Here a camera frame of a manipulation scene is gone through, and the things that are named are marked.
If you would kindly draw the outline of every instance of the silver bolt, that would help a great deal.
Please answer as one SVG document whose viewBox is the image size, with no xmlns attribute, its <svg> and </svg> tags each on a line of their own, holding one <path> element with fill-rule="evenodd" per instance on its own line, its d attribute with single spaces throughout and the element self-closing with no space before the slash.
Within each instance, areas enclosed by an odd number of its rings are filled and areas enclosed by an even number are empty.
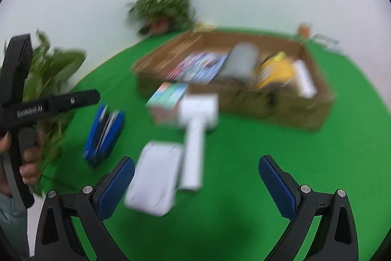
<svg viewBox="0 0 391 261">
<path fill-rule="evenodd" d="M 338 189 L 337 194 L 339 194 L 339 196 L 341 196 L 341 197 L 346 196 L 346 192 L 343 189 Z"/>
<path fill-rule="evenodd" d="M 84 186 L 83 193 L 89 194 L 90 192 L 92 192 L 92 186 Z"/>
<path fill-rule="evenodd" d="M 55 191 L 49 191 L 49 193 L 48 193 L 49 198 L 53 198 L 55 195 L 56 195 Z"/>
<path fill-rule="evenodd" d="M 301 186 L 300 189 L 301 189 L 302 192 L 305 193 L 305 194 L 308 194 L 308 193 L 311 191 L 310 186 L 307 186 L 307 185 Z"/>
</svg>

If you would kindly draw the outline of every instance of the green tablecloth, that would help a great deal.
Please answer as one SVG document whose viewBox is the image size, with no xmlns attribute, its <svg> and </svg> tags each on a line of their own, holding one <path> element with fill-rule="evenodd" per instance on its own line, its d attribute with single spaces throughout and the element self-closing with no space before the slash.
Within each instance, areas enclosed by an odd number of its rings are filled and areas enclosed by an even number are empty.
<svg viewBox="0 0 391 261">
<path fill-rule="evenodd" d="M 67 129 L 62 156 L 44 171 L 46 192 L 55 188 L 68 193 L 94 184 L 122 156 L 137 161 L 150 140 L 183 141 L 180 130 L 154 126 L 130 72 L 134 61 L 172 36 L 142 41 L 77 85 L 77 90 L 98 89 L 111 110 L 126 111 L 126 124 L 111 156 L 91 168 L 82 155 L 98 106 L 78 110 Z M 271 154 L 299 184 L 326 193 L 344 189 L 356 222 L 360 260 L 372 256 L 391 226 L 390 115 L 352 62 L 318 45 L 307 47 L 337 93 L 320 132 L 222 113 L 218 127 L 206 137 L 200 192 L 178 191 L 176 206 L 161 218 L 134 212 L 121 202 L 105 221 L 130 260 L 263 260 L 288 225 L 258 175 L 257 163 L 264 154 Z M 75 222 L 87 254 L 93 256 L 80 222 Z M 319 217 L 296 260 L 305 257 L 318 222 Z"/>
</svg>

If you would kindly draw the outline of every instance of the light blue sleeve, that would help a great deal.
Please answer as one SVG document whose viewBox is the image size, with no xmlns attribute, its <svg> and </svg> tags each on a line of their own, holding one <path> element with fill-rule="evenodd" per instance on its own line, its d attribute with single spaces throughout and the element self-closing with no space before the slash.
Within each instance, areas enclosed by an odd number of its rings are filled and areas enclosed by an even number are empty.
<svg viewBox="0 0 391 261">
<path fill-rule="evenodd" d="M 2 193 L 0 193 L 0 227 L 21 259 L 31 261 L 27 239 L 27 210 L 17 210 L 13 198 Z"/>
</svg>

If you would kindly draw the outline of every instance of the green plant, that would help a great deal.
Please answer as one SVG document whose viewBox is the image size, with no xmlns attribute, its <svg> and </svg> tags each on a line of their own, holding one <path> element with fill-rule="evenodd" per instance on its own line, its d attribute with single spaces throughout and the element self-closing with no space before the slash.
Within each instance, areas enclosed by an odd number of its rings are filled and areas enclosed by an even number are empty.
<svg viewBox="0 0 391 261">
<path fill-rule="evenodd" d="M 36 35 L 40 44 L 33 50 L 30 73 L 24 86 L 24 101 L 63 93 L 68 79 L 81 67 L 87 56 L 80 49 L 54 48 L 49 52 L 50 41 L 45 33 L 37 30 Z M 60 155 L 64 129 L 73 115 L 73 112 L 68 112 L 38 120 L 37 128 L 44 134 L 43 169 Z M 34 191 L 38 195 L 42 194 L 39 184 L 34 186 Z"/>
<path fill-rule="evenodd" d="M 170 30 L 188 29 L 194 25 L 194 10 L 190 0 L 137 0 L 129 3 L 129 13 L 145 23 L 140 32 L 149 31 L 149 25 L 161 19 L 168 19 Z"/>
</svg>

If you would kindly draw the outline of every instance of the finger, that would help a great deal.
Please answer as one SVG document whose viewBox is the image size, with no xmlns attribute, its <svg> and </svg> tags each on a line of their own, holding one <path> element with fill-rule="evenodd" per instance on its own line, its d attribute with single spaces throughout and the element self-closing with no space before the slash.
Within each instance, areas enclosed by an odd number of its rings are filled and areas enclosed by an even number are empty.
<svg viewBox="0 0 391 261">
<path fill-rule="evenodd" d="M 23 178 L 23 182 L 26 185 L 29 185 L 29 186 L 35 185 L 40 180 L 41 180 L 41 175 L 36 175 L 36 176 L 33 176 L 33 177 L 29 177 L 29 178 Z"/>
<path fill-rule="evenodd" d="M 38 146 L 33 146 L 32 148 L 28 148 L 23 152 L 23 159 L 26 162 L 40 161 L 41 158 L 42 152 Z"/>
<path fill-rule="evenodd" d="M 41 162 L 26 163 L 19 167 L 20 174 L 23 178 L 30 178 L 41 173 Z"/>
<path fill-rule="evenodd" d="M 37 145 L 38 147 L 42 147 L 43 145 L 43 132 L 42 131 L 38 131 L 38 136 L 37 136 Z"/>
<path fill-rule="evenodd" d="M 0 138 L 0 152 L 4 153 L 8 151 L 11 146 L 11 134 L 7 132 L 2 138 Z"/>
</svg>

